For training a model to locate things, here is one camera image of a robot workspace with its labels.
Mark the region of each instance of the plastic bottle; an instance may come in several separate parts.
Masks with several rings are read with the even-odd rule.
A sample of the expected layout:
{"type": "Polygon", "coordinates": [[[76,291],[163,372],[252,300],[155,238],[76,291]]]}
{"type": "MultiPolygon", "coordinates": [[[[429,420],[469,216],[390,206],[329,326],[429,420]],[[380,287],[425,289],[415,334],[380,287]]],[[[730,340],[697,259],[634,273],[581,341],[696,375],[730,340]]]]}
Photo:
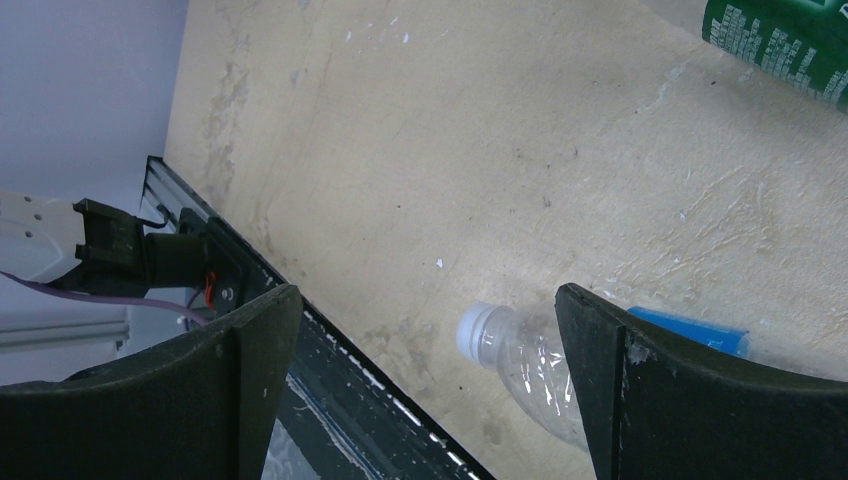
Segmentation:
{"type": "Polygon", "coordinates": [[[664,20],[848,111],[848,3],[641,0],[664,20]]]}
{"type": "Polygon", "coordinates": [[[531,325],[509,307],[475,303],[456,333],[459,350],[495,369],[527,415],[554,436],[586,449],[577,396],[556,321],[531,325]]]}

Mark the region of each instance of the black cable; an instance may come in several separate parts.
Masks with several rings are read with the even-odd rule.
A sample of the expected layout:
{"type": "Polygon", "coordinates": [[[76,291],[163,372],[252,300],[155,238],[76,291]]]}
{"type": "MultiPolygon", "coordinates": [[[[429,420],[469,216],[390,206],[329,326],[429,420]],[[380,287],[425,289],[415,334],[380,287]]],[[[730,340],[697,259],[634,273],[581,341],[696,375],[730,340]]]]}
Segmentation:
{"type": "Polygon", "coordinates": [[[169,212],[168,209],[165,208],[165,206],[161,205],[161,204],[158,207],[156,207],[156,210],[159,213],[162,214],[162,217],[164,217],[164,220],[162,220],[161,222],[157,223],[157,222],[154,222],[153,220],[147,220],[145,218],[139,218],[138,220],[145,227],[150,227],[150,228],[154,228],[154,229],[160,229],[160,228],[167,227],[168,224],[171,223],[171,212],[169,212]]]}

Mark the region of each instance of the clear plastic bottle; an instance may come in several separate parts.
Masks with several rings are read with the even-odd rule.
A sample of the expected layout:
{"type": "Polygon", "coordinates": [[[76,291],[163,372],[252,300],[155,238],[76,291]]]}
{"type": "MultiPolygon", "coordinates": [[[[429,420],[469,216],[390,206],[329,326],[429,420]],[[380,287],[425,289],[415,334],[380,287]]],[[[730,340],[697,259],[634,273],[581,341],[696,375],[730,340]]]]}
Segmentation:
{"type": "Polygon", "coordinates": [[[462,317],[456,343],[467,358],[497,370],[536,423],[587,448],[556,321],[530,324],[509,307],[475,303],[462,317]]]}

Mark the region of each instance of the white wall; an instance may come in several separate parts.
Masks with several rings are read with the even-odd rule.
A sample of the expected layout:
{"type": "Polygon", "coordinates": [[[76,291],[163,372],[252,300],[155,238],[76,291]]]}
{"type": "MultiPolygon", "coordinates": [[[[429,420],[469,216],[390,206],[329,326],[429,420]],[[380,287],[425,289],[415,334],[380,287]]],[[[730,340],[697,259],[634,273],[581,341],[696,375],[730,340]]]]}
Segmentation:
{"type": "MultiPolygon", "coordinates": [[[[164,152],[187,5],[0,1],[0,187],[137,213],[146,157],[164,152]]],[[[0,322],[126,317],[0,280],[0,322]]]]}

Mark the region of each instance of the wooden surface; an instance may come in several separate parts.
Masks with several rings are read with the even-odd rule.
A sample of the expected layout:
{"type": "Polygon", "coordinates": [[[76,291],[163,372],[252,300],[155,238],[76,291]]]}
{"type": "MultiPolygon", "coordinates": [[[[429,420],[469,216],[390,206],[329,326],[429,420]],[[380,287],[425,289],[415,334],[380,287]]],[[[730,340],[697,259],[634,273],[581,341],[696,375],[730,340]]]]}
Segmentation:
{"type": "Polygon", "coordinates": [[[845,351],[844,122],[635,0],[192,1],[165,156],[492,473],[575,479],[465,307],[845,351]]]}

